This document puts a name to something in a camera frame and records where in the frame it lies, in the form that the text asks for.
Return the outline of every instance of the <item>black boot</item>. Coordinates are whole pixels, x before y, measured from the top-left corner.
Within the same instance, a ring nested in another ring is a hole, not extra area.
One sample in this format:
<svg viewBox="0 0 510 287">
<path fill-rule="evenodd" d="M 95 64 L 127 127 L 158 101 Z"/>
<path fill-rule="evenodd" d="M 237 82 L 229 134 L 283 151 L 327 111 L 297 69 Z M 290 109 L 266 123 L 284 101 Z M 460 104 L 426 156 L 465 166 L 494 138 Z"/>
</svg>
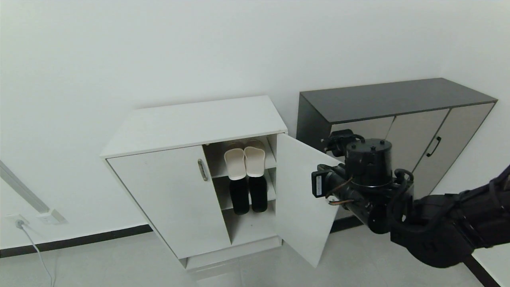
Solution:
<svg viewBox="0 0 510 287">
<path fill-rule="evenodd" d="M 255 212 L 264 212 L 267 209 L 267 182 L 261 177 L 248 178 L 251 196 L 251 209 Z"/>
<path fill-rule="evenodd" d="M 230 181 L 230 198 L 232 199 L 232 206 L 234 213 L 242 215 L 250 211 L 250 201 L 248 198 L 248 184 L 246 179 L 231 180 Z"/>
</svg>

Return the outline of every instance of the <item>shoe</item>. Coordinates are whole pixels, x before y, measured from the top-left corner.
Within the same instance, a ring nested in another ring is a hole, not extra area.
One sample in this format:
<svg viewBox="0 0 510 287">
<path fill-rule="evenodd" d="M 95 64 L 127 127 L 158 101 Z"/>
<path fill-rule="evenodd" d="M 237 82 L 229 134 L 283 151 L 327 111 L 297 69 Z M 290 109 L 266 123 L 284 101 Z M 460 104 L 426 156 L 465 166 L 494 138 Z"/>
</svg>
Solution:
<svg viewBox="0 0 510 287">
<path fill-rule="evenodd" d="M 246 179 L 231 180 L 229 189 L 234 213 L 237 215 L 248 213 L 248 211 L 250 211 L 250 201 L 248 198 L 248 184 L 246 183 Z"/>
<path fill-rule="evenodd" d="M 267 181 L 263 176 L 249 177 L 248 188 L 251 196 L 251 209 L 264 212 L 267 209 Z"/>
<path fill-rule="evenodd" d="M 264 144 L 256 139 L 248 141 L 244 148 L 244 156 L 246 157 L 246 174 L 250 177 L 263 176 L 266 164 Z"/>
<path fill-rule="evenodd" d="M 223 155 L 230 183 L 230 198 L 234 213 L 242 215 L 250 210 L 248 184 L 246 183 L 246 166 L 244 165 L 244 149 L 240 142 L 234 142 L 227 147 Z"/>
<path fill-rule="evenodd" d="M 234 142 L 227 147 L 223 155 L 228 172 L 228 178 L 231 180 L 240 180 L 246 177 L 246 166 L 244 165 L 243 144 Z"/>
</svg>

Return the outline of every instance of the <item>robotic arm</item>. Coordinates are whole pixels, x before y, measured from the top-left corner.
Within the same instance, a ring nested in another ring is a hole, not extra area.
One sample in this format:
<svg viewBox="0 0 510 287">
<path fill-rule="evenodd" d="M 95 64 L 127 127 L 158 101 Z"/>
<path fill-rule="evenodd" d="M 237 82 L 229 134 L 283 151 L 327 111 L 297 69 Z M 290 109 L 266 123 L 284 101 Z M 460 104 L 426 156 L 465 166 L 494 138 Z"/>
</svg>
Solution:
<svg viewBox="0 0 510 287">
<path fill-rule="evenodd" d="M 413 174 L 392 174 L 389 141 L 343 130 L 325 143 L 345 164 L 318 165 L 313 195 L 352 211 L 375 233 L 390 232 L 392 242 L 423 263 L 446 268 L 477 248 L 510 243 L 510 165 L 476 189 L 414 200 Z"/>
</svg>

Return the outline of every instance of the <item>cabinet top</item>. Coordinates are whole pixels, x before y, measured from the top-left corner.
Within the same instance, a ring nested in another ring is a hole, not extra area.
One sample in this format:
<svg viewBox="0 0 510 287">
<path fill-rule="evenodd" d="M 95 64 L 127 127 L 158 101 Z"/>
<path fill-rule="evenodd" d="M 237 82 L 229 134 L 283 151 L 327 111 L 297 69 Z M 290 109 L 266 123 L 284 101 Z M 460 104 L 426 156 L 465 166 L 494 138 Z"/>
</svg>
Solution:
<svg viewBox="0 0 510 287">
<path fill-rule="evenodd" d="M 443 78 L 303 91 L 300 95 L 330 123 L 497 101 Z"/>
<path fill-rule="evenodd" d="M 266 96 L 132 111 L 101 152 L 102 158 L 287 132 Z"/>
</svg>

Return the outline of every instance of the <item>black baseboard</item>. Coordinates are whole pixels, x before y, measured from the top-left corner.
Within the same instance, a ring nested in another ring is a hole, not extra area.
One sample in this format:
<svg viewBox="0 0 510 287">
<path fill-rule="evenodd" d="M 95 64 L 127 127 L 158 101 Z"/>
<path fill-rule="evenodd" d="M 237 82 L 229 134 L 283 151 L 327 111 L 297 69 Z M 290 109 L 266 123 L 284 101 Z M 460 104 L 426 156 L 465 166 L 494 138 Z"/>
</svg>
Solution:
<svg viewBox="0 0 510 287">
<path fill-rule="evenodd" d="M 346 217 L 342 219 L 335 220 L 333 225 L 331 226 L 330 233 L 346 230 L 349 228 L 361 226 L 363 223 L 356 218 L 355 216 Z M 37 248 L 40 251 L 49 251 L 55 249 L 62 249 L 67 247 L 85 245 L 89 243 L 96 243 L 101 241 L 112 240 L 116 238 L 137 235 L 142 233 L 151 232 L 152 229 L 148 224 L 135 226 L 131 228 L 115 230 L 110 232 L 104 232 L 99 234 L 93 234 L 88 236 L 82 236 L 67 240 L 60 240 L 48 243 L 37 244 Z M 23 254 L 35 253 L 35 249 L 32 245 L 28 246 L 20 246 L 14 248 L 7 248 L 0 250 L 0 258 L 17 256 Z M 485 287 L 501 287 L 490 275 L 487 271 L 476 261 L 475 258 L 469 256 L 468 259 L 464 261 L 464 264 L 469 268 L 469 270 L 475 275 L 475 277 L 483 284 Z"/>
<path fill-rule="evenodd" d="M 37 248 L 39 248 L 40 251 L 49 251 L 49 250 L 62 249 L 62 248 L 67 248 L 67 247 L 89 244 L 89 243 L 107 241 L 107 240 L 112 240 L 112 239 L 116 239 L 116 238 L 147 233 L 147 232 L 151 232 L 151 231 L 152 231 L 152 228 L 148 224 L 145 224 L 145 225 L 135 226 L 135 227 L 121 229 L 121 230 L 115 230 L 115 231 L 103 232 L 103 233 L 99 233 L 99 234 L 71 238 L 71 239 L 67 239 L 67 240 L 41 243 L 41 244 L 37 244 Z M 0 258 L 23 255 L 23 254 L 30 254 L 30 253 L 36 253 L 35 248 L 32 245 L 7 248 L 7 249 L 0 250 Z"/>
<path fill-rule="evenodd" d="M 363 225 L 363 222 L 361 222 L 357 217 L 351 216 L 346 218 L 341 218 L 338 220 L 333 221 L 333 225 L 331 226 L 330 233 L 342 231 L 345 229 L 353 228 Z M 464 264 L 468 267 L 468 269 L 475 275 L 476 279 L 480 281 L 480 283 L 484 287 L 501 287 L 489 273 L 476 261 L 476 259 L 473 256 L 469 256 L 465 261 Z"/>
<path fill-rule="evenodd" d="M 330 233 L 334 233 L 334 232 L 338 232 L 338 231 L 342 231 L 345 229 L 362 226 L 362 225 L 363 225 L 363 222 L 361 222 L 355 216 L 340 218 L 340 219 L 333 221 L 333 225 L 331 225 Z"/>
<path fill-rule="evenodd" d="M 475 275 L 476 279 L 480 281 L 480 283 L 485 287 L 501 287 L 498 282 L 492 278 L 492 276 L 485 270 L 485 268 L 476 261 L 473 256 L 469 256 L 468 259 L 464 261 L 464 264 L 468 267 L 468 269 Z"/>
</svg>

